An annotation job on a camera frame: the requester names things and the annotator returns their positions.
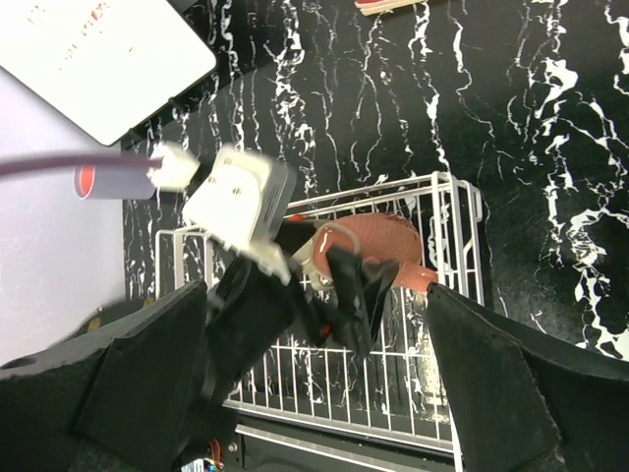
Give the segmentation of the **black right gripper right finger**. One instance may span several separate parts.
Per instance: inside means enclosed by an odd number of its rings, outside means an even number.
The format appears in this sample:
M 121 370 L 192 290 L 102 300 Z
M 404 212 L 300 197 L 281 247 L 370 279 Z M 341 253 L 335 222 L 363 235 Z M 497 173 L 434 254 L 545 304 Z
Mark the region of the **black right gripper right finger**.
M 426 320 L 467 470 L 627 470 L 627 362 L 438 283 Z

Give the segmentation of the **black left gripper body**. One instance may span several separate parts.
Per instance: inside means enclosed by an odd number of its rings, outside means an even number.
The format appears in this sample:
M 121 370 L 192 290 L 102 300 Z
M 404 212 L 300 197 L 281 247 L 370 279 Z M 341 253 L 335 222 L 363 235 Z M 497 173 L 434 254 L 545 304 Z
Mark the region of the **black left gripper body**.
M 206 382 L 213 393 L 229 393 L 245 373 L 286 330 L 294 327 L 314 347 L 327 340 L 369 355 L 381 324 L 386 293 L 399 271 L 391 258 L 363 257 L 335 243 L 323 254 L 331 269 L 334 303 L 309 296 L 289 250 L 299 250 L 324 224 L 320 220 L 285 220 L 275 241 L 289 265 L 283 284 L 238 256 L 208 294 L 210 321 L 205 330 L 208 355 Z

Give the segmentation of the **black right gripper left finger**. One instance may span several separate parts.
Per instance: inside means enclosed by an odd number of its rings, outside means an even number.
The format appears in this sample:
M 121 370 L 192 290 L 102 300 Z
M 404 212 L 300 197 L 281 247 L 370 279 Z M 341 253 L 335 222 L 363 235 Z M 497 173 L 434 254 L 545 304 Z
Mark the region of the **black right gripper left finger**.
M 206 285 L 1 369 L 4 471 L 168 471 L 202 380 Z

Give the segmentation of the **pink floral mug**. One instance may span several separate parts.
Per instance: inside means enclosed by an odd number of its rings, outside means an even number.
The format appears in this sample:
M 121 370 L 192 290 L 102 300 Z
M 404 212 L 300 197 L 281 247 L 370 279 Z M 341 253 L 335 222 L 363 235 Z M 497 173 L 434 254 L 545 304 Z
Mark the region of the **pink floral mug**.
M 421 265 L 423 243 L 418 230 L 406 218 L 395 213 L 363 212 L 334 220 L 321 220 L 314 236 L 306 243 L 304 273 L 316 290 L 325 288 L 331 278 L 326 253 L 337 245 L 368 264 L 393 260 L 399 271 L 392 285 L 396 288 L 425 292 L 438 274 Z

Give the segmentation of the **pink plastic tumbler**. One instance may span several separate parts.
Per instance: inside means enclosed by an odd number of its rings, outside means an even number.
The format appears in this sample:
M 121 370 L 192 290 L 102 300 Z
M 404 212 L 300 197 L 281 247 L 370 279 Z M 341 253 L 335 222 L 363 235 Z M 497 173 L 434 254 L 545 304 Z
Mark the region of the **pink plastic tumbler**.
M 149 200 L 156 191 L 146 170 L 136 167 L 79 166 L 74 185 L 82 200 Z

